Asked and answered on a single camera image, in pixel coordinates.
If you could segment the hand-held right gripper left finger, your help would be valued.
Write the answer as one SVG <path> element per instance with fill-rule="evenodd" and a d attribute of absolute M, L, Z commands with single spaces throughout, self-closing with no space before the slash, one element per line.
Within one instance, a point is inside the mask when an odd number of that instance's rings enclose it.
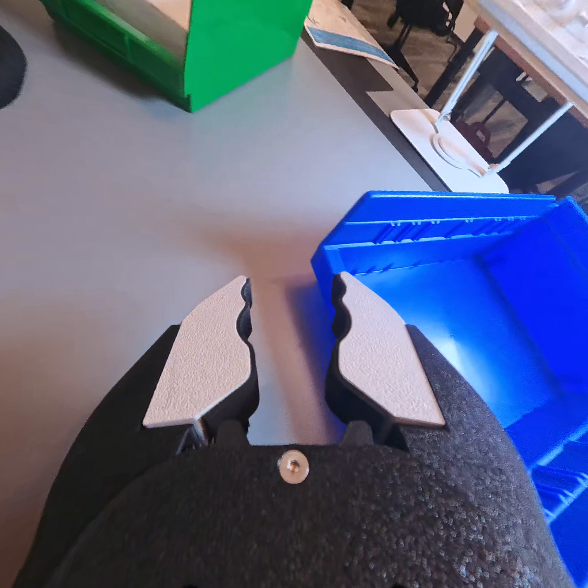
<path fill-rule="evenodd" d="M 229 420 L 248 430 L 260 398 L 249 342 L 251 309 L 251 282 L 238 276 L 182 320 L 143 417 L 144 427 L 187 424 L 201 443 L 210 443 Z"/>

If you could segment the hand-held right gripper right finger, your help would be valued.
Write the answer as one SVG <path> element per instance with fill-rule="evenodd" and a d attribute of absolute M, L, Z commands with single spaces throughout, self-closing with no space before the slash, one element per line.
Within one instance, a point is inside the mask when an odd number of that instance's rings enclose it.
<path fill-rule="evenodd" d="M 393 307 L 348 272 L 332 283 L 335 343 L 325 381 L 328 407 L 344 424 L 365 422 L 374 443 L 408 450 L 402 425 L 446 421 L 413 344 Z"/>

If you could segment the blue plastic bin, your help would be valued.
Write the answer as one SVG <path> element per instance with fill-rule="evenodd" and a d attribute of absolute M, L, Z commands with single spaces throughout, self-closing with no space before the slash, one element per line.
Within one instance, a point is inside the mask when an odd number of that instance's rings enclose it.
<path fill-rule="evenodd" d="M 311 264 L 417 327 L 504 427 L 587 587 L 587 215 L 548 195 L 368 192 Z"/>

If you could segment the green plastic bin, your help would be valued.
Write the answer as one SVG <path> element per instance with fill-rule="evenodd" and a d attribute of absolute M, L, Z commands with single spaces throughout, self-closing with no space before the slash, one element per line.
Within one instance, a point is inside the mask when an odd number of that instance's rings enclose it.
<path fill-rule="evenodd" d="M 291 58 L 312 1 L 192 1 L 183 61 L 98 1 L 41 3 L 56 23 L 195 112 Z"/>

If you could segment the white cardboard box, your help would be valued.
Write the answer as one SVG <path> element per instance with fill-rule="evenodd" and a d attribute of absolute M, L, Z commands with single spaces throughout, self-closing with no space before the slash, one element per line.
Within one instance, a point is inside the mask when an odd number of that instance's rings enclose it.
<path fill-rule="evenodd" d="M 181 61 L 185 58 L 192 1 L 98 1 Z"/>

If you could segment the white lamp base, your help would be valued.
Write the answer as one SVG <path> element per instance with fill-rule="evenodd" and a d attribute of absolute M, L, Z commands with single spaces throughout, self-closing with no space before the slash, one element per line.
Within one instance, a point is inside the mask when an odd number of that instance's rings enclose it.
<path fill-rule="evenodd" d="M 558 107 L 534 130 L 513 153 L 498 164 L 487 163 L 450 121 L 458 99 L 493 48 L 498 36 L 489 30 L 481 47 L 454 88 L 441 112 L 434 109 L 404 109 L 390 113 L 390 118 L 439 179 L 453 192 L 472 194 L 508 194 L 499 172 L 536 141 L 573 106 L 570 101 Z"/>

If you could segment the blue and white paper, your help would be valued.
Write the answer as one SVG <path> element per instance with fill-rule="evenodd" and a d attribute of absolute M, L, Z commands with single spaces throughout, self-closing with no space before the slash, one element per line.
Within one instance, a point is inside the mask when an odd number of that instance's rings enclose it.
<path fill-rule="evenodd" d="M 399 67 L 340 1 L 312 1 L 305 30 L 317 48 L 361 56 Z"/>

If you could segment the black office chair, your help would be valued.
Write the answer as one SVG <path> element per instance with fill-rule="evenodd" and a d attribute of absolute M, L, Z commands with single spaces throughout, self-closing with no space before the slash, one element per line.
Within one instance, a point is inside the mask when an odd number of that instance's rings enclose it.
<path fill-rule="evenodd" d="M 457 17 L 464 1 L 395 1 L 394 11 L 386 26 L 392 30 L 398 21 L 402 27 L 399 36 L 383 50 L 413 81 L 412 89 L 418 92 L 419 79 L 402 53 L 413 28 L 427 29 L 441 38 L 452 38 Z"/>

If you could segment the wooden table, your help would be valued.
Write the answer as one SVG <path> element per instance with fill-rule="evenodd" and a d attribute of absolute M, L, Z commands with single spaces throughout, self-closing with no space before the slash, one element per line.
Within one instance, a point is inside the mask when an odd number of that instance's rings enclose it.
<path fill-rule="evenodd" d="M 474 1 L 532 70 L 587 118 L 587 1 Z"/>

